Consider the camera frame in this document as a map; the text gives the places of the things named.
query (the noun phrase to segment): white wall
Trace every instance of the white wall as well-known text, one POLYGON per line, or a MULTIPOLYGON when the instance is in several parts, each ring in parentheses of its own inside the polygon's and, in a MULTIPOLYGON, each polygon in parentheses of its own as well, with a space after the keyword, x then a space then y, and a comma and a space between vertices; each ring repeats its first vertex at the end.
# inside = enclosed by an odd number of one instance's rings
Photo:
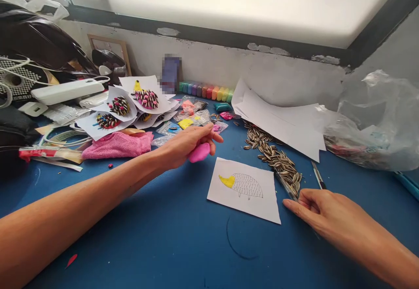
POLYGON ((279 106, 325 104, 336 109, 345 70, 339 66, 263 52, 145 34, 75 21, 59 26, 90 53, 87 34, 124 40, 137 73, 161 75, 165 54, 182 58, 185 80, 236 86, 243 78, 266 101, 279 106))
POLYGON ((59 25, 88 53, 91 48, 87 34, 126 41, 137 74, 160 76, 164 54, 177 54, 182 58, 185 80, 235 87, 243 78, 263 99, 279 106, 318 102, 335 110, 342 81, 359 81, 377 69, 407 78, 419 87, 419 7, 351 74, 339 66, 281 55, 74 21, 61 21, 59 25))
POLYGON ((419 88, 419 7, 347 79, 361 80, 377 69, 409 79, 419 88))

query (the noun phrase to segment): hedgehog drawing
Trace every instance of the hedgehog drawing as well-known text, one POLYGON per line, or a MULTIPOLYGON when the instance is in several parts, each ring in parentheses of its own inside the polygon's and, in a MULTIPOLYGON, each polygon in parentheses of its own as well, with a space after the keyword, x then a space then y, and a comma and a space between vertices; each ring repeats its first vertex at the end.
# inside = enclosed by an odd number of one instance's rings
POLYGON ((262 188, 259 183, 249 175, 243 173, 234 173, 229 178, 223 178, 218 175, 224 185, 230 189, 233 189, 239 193, 239 197, 242 194, 247 195, 247 199, 250 200, 251 196, 262 197, 262 188))

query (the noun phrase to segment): blue work surface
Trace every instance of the blue work surface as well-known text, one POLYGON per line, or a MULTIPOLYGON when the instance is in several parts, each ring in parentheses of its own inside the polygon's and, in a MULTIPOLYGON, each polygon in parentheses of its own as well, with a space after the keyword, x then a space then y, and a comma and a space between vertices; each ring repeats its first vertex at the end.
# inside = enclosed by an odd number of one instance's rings
MULTIPOLYGON (((213 102, 208 108, 214 112, 213 102)), ((287 195, 276 179, 282 225, 206 199, 216 157, 269 170, 258 150, 243 149, 247 129, 237 121, 240 126, 228 121, 215 157, 187 162, 148 183, 27 288, 390 288, 286 210, 281 202, 287 195), (74 254, 77 259, 65 269, 74 254)), ((305 177, 302 188, 318 188, 310 160, 279 148, 305 177)), ((18 179, 0 185, 0 216, 124 161, 85 161, 80 173, 32 161, 18 179)), ((361 168, 330 152, 321 152, 320 162, 328 189, 360 204, 419 255, 419 203, 391 173, 361 168)))

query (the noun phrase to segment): frosted window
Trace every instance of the frosted window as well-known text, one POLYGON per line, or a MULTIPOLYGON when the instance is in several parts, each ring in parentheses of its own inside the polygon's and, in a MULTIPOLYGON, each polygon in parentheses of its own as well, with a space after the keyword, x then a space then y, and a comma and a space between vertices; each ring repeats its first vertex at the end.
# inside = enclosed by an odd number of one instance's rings
POLYGON ((73 0, 192 26, 347 48, 387 0, 73 0))

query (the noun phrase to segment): window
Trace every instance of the window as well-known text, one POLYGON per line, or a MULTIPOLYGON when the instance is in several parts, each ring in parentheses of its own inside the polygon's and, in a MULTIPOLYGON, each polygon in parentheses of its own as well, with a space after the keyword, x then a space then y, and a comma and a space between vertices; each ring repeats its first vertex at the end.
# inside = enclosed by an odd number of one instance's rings
POLYGON ((418 0, 68 1, 77 20, 152 33, 167 27, 183 39, 271 53, 277 49, 279 54, 322 62, 330 56, 329 63, 352 67, 367 54, 368 50, 361 53, 362 47, 375 50, 419 4, 418 0))

